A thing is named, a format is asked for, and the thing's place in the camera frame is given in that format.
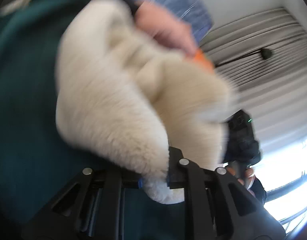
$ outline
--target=fluffy white fabric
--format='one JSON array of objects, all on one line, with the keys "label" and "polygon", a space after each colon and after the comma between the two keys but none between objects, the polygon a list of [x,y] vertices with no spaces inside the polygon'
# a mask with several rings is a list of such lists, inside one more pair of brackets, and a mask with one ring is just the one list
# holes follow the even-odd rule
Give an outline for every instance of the fluffy white fabric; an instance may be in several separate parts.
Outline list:
[{"label": "fluffy white fabric", "polygon": [[142,174],[153,200],[183,200],[166,185],[169,143],[203,168],[222,157],[226,82],[136,30],[121,0],[92,0],[71,22],[56,83],[63,139]]}]

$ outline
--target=curtain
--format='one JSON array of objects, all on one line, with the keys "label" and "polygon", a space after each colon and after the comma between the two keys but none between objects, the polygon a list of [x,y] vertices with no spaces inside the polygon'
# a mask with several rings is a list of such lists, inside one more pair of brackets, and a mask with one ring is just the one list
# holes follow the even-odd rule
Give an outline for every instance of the curtain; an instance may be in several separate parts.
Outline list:
[{"label": "curtain", "polygon": [[264,155],[307,137],[307,33],[284,8],[213,30],[201,48],[216,64],[271,49],[268,60],[258,53],[216,70],[238,87]]}]

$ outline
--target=metal screw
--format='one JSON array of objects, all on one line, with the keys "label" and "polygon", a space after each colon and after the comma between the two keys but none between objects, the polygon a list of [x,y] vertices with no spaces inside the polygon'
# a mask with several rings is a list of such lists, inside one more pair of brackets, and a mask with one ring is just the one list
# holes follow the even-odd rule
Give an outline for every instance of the metal screw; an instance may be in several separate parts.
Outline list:
[{"label": "metal screw", "polygon": [[82,170],[82,173],[83,173],[84,175],[90,175],[90,174],[92,173],[92,168],[84,168],[84,169]]},{"label": "metal screw", "polygon": [[227,170],[225,169],[225,168],[218,168],[217,169],[217,172],[220,174],[220,175],[224,175],[224,174],[226,174],[227,173]]},{"label": "metal screw", "polygon": [[180,160],[179,160],[179,163],[180,163],[181,165],[188,165],[188,164],[189,164],[189,160],[183,158],[183,159],[180,159]]}]

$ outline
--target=bright window light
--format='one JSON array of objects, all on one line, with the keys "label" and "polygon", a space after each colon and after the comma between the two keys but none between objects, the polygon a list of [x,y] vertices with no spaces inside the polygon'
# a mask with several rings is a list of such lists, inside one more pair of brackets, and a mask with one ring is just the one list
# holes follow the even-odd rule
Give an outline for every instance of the bright window light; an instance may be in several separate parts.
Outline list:
[{"label": "bright window light", "polygon": [[[295,143],[264,159],[254,167],[255,175],[260,179],[266,191],[270,191],[292,182],[307,173],[307,139]],[[288,218],[307,206],[307,182],[288,194],[267,202],[265,209],[276,219]],[[286,233],[291,232],[304,218],[305,213],[283,225]]]}]

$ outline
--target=green jacket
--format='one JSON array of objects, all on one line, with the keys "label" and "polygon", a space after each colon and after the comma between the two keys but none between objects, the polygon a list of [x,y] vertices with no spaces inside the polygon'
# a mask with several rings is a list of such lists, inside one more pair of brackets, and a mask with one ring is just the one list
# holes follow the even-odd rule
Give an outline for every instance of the green jacket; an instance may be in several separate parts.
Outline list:
[{"label": "green jacket", "polygon": [[[70,148],[55,126],[55,56],[61,35],[90,0],[36,0],[0,17],[0,231],[21,225],[84,167],[110,165]],[[126,190],[125,239],[184,239],[184,205]]]}]

